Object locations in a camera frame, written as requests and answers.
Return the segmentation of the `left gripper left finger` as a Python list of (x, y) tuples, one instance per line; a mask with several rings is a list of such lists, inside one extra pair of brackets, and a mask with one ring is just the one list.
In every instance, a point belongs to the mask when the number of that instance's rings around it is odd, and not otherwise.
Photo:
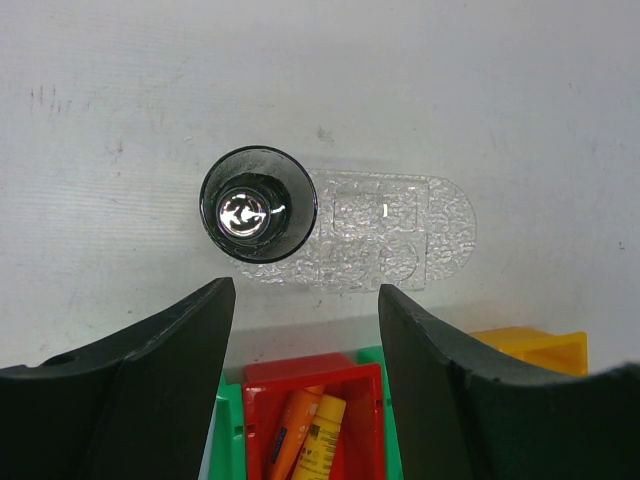
[(195, 479), (235, 306), (229, 278), (41, 365), (1, 372), (5, 479)]

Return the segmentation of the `dark smoky plastic cup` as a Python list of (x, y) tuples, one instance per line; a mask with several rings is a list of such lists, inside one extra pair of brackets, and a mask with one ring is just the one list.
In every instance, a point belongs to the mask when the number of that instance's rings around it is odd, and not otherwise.
[(223, 155), (207, 172), (199, 194), (205, 231), (230, 257), (269, 264), (298, 251), (318, 212), (315, 185), (291, 155), (250, 145)]

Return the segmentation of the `clear textured holder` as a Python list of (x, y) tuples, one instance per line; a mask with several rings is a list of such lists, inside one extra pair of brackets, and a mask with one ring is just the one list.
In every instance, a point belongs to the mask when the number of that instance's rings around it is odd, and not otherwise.
[(425, 176), (314, 170), (318, 281), (334, 291), (426, 285), (429, 186)]

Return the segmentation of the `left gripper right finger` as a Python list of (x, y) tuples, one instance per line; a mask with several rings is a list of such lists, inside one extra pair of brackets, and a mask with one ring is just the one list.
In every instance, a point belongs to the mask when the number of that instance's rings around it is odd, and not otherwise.
[(635, 479), (639, 367), (586, 377), (503, 354), (395, 286), (379, 327), (408, 479)]

